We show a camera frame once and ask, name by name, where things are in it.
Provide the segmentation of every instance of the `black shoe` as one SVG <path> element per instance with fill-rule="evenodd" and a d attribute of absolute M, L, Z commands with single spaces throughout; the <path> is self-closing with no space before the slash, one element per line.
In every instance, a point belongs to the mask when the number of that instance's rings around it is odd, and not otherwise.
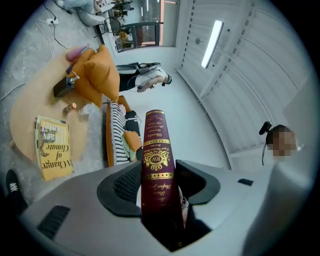
<path fill-rule="evenodd" d="M 6 189 L 8 190 L 9 194 L 15 192 L 21 193 L 18 184 L 18 176 L 16 175 L 14 170 L 8 170 L 8 172 L 6 173 L 5 183 Z"/>
<path fill-rule="evenodd" d="M 8 189 L 7 200 L 12 206 L 14 213 L 20 215 L 28 205 L 24 200 L 19 188 L 18 176 L 14 170 L 10 169 L 6 173 L 5 178 L 6 188 Z"/>

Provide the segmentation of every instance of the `ceiling light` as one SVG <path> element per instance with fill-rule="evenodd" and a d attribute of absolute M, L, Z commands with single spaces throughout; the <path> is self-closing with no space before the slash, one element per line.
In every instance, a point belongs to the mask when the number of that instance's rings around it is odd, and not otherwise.
<path fill-rule="evenodd" d="M 205 69 L 208 67 L 210 59 L 214 54 L 223 26 L 224 23 L 220 20 L 214 22 L 210 40 L 201 63 L 201 66 Z"/>

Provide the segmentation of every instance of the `striped cloth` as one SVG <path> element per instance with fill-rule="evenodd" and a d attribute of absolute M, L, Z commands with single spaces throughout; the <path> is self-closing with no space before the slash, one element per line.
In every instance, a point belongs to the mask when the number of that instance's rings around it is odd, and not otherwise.
<path fill-rule="evenodd" d="M 121 115 L 118 103 L 110 102 L 110 117 L 113 163 L 114 165 L 129 163 L 130 159 L 127 157 L 121 141 L 125 131 L 126 119 Z"/>

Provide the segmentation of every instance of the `floor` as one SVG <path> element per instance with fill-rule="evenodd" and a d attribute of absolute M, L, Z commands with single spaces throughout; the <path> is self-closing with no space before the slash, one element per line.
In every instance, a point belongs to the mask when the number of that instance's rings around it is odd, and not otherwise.
<path fill-rule="evenodd" d="M 75 11 L 73 14 L 68 14 L 51 0 L 47 1 L 45 5 L 58 18 L 59 24 L 56 25 L 55 36 L 61 44 L 67 48 L 84 46 L 87 43 L 94 49 L 99 47 L 99 38 L 94 38 L 96 35 L 94 28 L 83 25 Z M 15 41 L 12 42 L 1 67 L 0 98 L 15 86 L 27 82 L 51 59 L 48 41 L 35 25 L 35 20 L 45 21 L 48 18 L 53 18 L 52 14 L 43 5 L 40 6 L 25 23 L 24 27 L 21 28 Z M 55 42 L 53 37 L 54 28 L 39 21 L 37 24 L 50 40 L 53 57 L 61 53 L 64 48 Z M 12 150 L 9 147 L 11 141 L 10 111 L 15 99 L 21 94 L 22 88 L 23 86 L 15 89 L 0 101 L 0 111 L 2 113 L 0 117 L 0 184 L 4 188 L 4 194 L 6 195 L 6 172 L 9 169 L 15 169 L 21 182 L 24 198 L 30 204 L 70 177 L 105 167 L 106 161 L 103 158 L 102 142 L 104 115 L 103 111 L 98 108 L 90 115 L 86 150 L 83 161 L 74 163 L 75 172 L 67 177 L 44 181 L 35 163 L 31 163 L 17 149 Z"/>

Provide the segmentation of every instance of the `yellow book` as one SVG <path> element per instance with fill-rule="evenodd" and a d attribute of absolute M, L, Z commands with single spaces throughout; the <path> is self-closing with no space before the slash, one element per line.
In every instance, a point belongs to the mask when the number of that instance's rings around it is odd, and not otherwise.
<path fill-rule="evenodd" d="M 45 181 L 73 172 L 70 153 L 69 125 L 61 121 L 38 116 L 38 155 Z"/>

